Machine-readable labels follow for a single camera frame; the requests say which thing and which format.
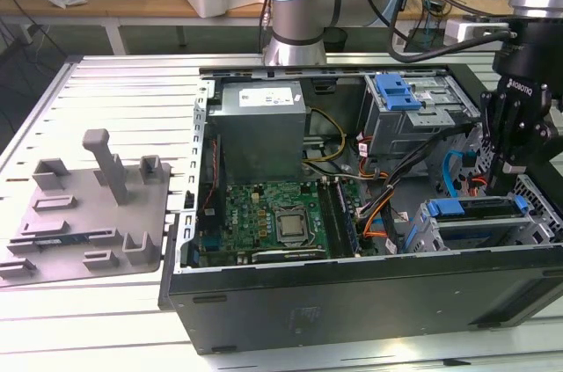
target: table leg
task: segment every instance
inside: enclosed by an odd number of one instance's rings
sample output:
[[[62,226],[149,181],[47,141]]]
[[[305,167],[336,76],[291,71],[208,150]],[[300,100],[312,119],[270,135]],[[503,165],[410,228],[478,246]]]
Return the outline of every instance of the table leg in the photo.
[[[176,34],[178,35],[178,42],[181,47],[185,47],[187,45],[186,40],[186,31],[184,30],[184,26],[176,26]]]
[[[121,28],[117,22],[104,25],[107,38],[112,46],[114,55],[127,55],[128,49],[125,40],[121,36]]]

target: workbench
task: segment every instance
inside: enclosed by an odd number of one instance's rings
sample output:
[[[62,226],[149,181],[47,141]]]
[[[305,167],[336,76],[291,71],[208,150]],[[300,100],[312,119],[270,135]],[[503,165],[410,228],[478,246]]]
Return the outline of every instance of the workbench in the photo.
[[[492,90],[498,80],[492,60],[491,53],[463,53],[430,63],[466,63]],[[383,54],[329,55],[328,61],[394,63]],[[199,68],[260,63],[257,55],[153,55],[64,64],[0,156],[0,259],[36,186],[31,174],[39,159],[60,157],[70,169],[95,165],[82,148],[87,128],[107,128],[110,149],[125,165],[158,154],[172,166],[168,229],[184,204]],[[563,369],[563,299],[511,329],[200,357],[176,313],[158,309],[161,273],[162,267],[151,274],[0,290],[0,369],[432,371],[451,359],[470,362],[463,371],[471,372]]]
[[[464,4],[493,14],[507,14],[512,10],[508,0],[460,0]],[[179,43],[186,44],[182,26],[258,26],[261,4],[252,4],[227,11],[224,16],[200,18],[187,0],[88,0],[88,4],[66,10],[47,0],[18,0],[22,8],[40,25],[90,25],[106,29],[115,55],[128,53],[121,35],[123,26],[177,26]],[[408,33],[420,17],[420,0],[408,0],[399,14],[397,28]],[[463,13],[454,9],[449,17]],[[0,0],[0,17],[6,24],[29,25],[31,22],[12,2]]]

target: case label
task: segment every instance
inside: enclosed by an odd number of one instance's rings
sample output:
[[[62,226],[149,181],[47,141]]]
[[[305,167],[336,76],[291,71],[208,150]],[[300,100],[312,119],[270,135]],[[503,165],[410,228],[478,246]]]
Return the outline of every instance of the case label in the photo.
[[[252,88],[238,93],[239,106],[292,106],[291,88]]]

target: blue drive bracket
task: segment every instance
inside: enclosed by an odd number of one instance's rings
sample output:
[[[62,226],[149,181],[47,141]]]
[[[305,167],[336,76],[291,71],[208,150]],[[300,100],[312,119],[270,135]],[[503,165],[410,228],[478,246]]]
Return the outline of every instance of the blue drive bracket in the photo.
[[[427,204],[430,216],[463,215],[464,208],[457,199],[433,199]]]
[[[376,88],[385,99],[389,111],[418,111],[422,104],[411,92],[411,87],[397,73],[376,75]]]

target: orange wire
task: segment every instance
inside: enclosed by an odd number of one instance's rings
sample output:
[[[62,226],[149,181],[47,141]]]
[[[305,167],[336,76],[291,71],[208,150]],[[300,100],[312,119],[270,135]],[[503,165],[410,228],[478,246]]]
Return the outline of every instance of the orange wire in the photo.
[[[369,227],[371,227],[371,224],[373,223],[373,220],[375,220],[377,214],[379,214],[379,211],[381,211],[381,209],[385,206],[385,204],[389,201],[389,199],[393,196],[394,192],[391,192],[391,194],[389,196],[387,196],[378,206],[377,208],[373,211],[373,213],[369,216],[369,220],[366,223],[366,226],[363,229],[363,236],[364,237],[368,237],[368,234],[370,233],[369,231]]]
[[[478,181],[479,183],[482,183],[486,186],[486,180],[483,179],[482,177],[475,177],[472,179],[472,181]]]

